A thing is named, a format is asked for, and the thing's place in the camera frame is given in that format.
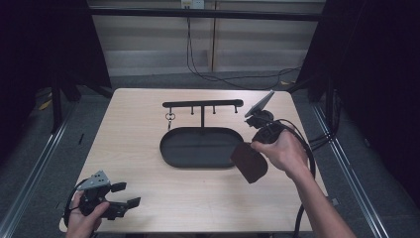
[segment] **handheld controller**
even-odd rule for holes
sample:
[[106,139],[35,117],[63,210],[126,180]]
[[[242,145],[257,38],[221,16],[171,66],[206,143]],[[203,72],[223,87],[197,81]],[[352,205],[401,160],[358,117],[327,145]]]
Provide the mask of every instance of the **handheld controller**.
[[[79,206],[80,212],[87,216],[93,212],[95,207],[103,201],[107,201],[105,195],[109,191],[117,192],[126,189],[126,182],[118,182],[111,184],[107,176],[103,171],[97,172],[91,178],[83,180],[76,186],[71,195],[68,198],[65,212],[63,215],[64,223],[68,226],[68,218],[70,212],[74,208],[69,208],[72,196],[76,190],[83,190],[84,193],[80,197]],[[127,210],[137,207],[140,204],[140,197],[128,200],[127,202],[115,202],[108,201],[110,203],[108,209],[101,215],[101,218],[107,218],[108,220],[115,220],[116,217],[124,217]]]

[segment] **brown pad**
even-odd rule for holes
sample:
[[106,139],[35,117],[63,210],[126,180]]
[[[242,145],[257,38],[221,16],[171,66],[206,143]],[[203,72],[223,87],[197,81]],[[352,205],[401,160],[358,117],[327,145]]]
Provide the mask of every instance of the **brown pad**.
[[268,163],[265,158],[251,148],[250,143],[239,144],[232,153],[231,160],[248,183],[256,182],[268,170]]

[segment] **wrist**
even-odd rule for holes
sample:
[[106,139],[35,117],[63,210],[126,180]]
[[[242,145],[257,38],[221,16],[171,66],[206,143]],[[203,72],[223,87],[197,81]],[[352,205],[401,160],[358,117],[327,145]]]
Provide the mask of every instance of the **wrist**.
[[295,168],[293,171],[288,173],[287,176],[291,178],[294,183],[301,183],[304,180],[313,178],[309,168],[305,166]]

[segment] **power cord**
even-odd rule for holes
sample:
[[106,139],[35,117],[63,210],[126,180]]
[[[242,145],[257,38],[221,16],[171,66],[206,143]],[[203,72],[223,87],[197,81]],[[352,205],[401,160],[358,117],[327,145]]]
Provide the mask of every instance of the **power cord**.
[[[187,66],[188,66],[188,69],[189,69],[190,72],[192,72],[194,75],[197,75],[204,80],[213,81],[213,82],[223,81],[223,82],[225,82],[225,83],[227,83],[231,86],[235,86],[235,87],[245,89],[245,90],[269,90],[269,89],[273,89],[274,87],[279,85],[280,77],[282,75],[285,75],[287,73],[290,73],[290,72],[301,69],[301,66],[299,66],[299,67],[294,67],[294,68],[285,68],[285,69],[280,70],[278,73],[271,74],[271,75],[255,75],[255,76],[249,76],[248,75],[248,76],[235,76],[235,77],[225,77],[225,78],[221,78],[221,77],[217,77],[217,76],[213,76],[213,75],[204,75],[204,74],[200,73],[195,66],[193,49],[192,49],[192,41],[191,41],[191,22],[190,22],[189,18],[187,18],[187,25],[188,25],[187,51],[186,51]],[[242,79],[242,78],[270,78],[270,77],[276,77],[276,82],[273,83],[270,86],[262,87],[262,88],[245,87],[245,86],[241,86],[241,85],[238,85],[236,83],[233,83],[233,82],[229,81],[229,80],[233,80],[233,79]]]

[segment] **wall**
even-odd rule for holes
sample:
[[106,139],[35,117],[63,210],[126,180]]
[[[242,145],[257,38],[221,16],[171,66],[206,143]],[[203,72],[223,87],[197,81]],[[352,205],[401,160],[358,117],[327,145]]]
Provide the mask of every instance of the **wall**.
[[[91,0],[91,6],[180,8],[180,1]],[[315,1],[205,1],[205,9],[320,13]],[[111,76],[187,72],[187,20],[93,16]],[[313,22],[191,19],[199,71],[279,70],[302,65]]]

